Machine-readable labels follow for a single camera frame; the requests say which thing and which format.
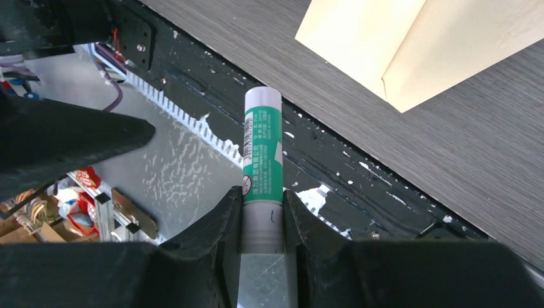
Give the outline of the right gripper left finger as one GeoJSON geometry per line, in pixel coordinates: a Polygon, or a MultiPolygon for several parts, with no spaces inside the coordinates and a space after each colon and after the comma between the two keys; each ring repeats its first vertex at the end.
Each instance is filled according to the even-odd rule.
{"type": "Polygon", "coordinates": [[[235,307],[242,193],[168,241],[8,244],[2,307],[235,307]]]}

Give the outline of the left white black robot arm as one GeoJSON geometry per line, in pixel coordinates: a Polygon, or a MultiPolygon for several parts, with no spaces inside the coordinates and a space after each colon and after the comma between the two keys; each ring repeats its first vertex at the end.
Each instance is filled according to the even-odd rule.
{"type": "MultiPolygon", "coordinates": [[[[105,42],[119,1],[2,1],[1,54],[64,54],[105,42]]],[[[146,145],[144,119],[53,99],[1,93],[1,199],[146,145]]]]}

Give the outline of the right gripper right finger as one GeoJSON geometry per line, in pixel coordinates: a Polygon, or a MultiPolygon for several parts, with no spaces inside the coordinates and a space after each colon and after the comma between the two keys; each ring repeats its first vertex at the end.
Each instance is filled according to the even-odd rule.
{"type": "Polygon", "coordinates": [[[508,247],[471,240],[349,240],[284,193],[290,307],[542,307],[508,247]]]}

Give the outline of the green white glue stick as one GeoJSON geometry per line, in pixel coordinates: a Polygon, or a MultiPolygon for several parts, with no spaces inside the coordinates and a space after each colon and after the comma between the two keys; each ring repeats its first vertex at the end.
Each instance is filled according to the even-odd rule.
{"type": "Polygon", "coordinates": [[[282,96],[254,87],[244,97],[241,253],[284,253],[282,96]]]}

